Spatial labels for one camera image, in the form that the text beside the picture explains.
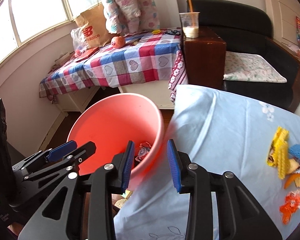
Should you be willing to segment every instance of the black leather sofa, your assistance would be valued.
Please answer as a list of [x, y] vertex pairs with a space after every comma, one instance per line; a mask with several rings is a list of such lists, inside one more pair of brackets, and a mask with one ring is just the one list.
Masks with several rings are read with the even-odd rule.
[[273, 41], [268, 15], [255, 7], [225, 0], [191, 0], [200, 12], [199, 25], [208, 26], [226, 43], [227, 50], [261, 55], [287, 83], [224, 81], [225, 91], [264, 101], [294, 112], [300, 103], [300, 61]]

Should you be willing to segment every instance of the wooden side table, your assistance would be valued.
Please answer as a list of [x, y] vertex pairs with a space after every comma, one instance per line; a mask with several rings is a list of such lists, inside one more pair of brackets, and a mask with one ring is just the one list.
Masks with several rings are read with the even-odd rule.
[[201, 26], [199, 38], [184, 36], [183, 49], [189, 84], [222, 89], [226, 43], [208, 27]]

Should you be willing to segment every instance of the brown paper shopping bag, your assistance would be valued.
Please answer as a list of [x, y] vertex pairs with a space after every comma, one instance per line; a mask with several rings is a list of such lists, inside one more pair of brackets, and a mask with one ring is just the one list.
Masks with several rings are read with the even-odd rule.
[[103, 47], [110, 43], [114, 36], [117, 36], [110, 34], [106, 29], [102, 3], [82, 12], [74, 21], [78, 27], [82, 28], [90, 48]]

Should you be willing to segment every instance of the plaid tablecloth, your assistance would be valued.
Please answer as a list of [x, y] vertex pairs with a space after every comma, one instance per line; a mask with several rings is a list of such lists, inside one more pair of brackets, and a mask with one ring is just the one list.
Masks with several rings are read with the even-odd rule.
[[40, 97], [65, 94], [92, 86], [119, 87], [156, 80], [170, 80], [171, 100], [177, 84], [187, 84], [180, 36], [142, 32], [127, 35], [126, 42], [139, 39], [135, 46], [101, 48], [90, 58], [72, 62], [49, 73], [40, 83]]

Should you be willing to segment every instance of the wooden floor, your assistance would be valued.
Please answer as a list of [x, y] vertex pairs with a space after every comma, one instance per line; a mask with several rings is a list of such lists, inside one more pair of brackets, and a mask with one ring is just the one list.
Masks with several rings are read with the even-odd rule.
[[[111, 95], [119, 94], [119, 89], [116, 88], [106, 88], [105, 90], [99, 89], [95, 96], [92, 98], [87, 108], [92, 106], [94, 103], [100, 101], [103, 98], [109, 97]], [[167, 130], [171, 117], [173, 115], [173, 110], [170, 109], [161, 109], [163, 116], [164, 130]], [[79, 112], [69, 112], [69, 115], [63, 120], [56, 133], [52, 137], [50, 143], [46, 149], [54, 149], [67, 141], [68, 134], [74, 125], [75, 121], [79, 118], [81, 113]]]

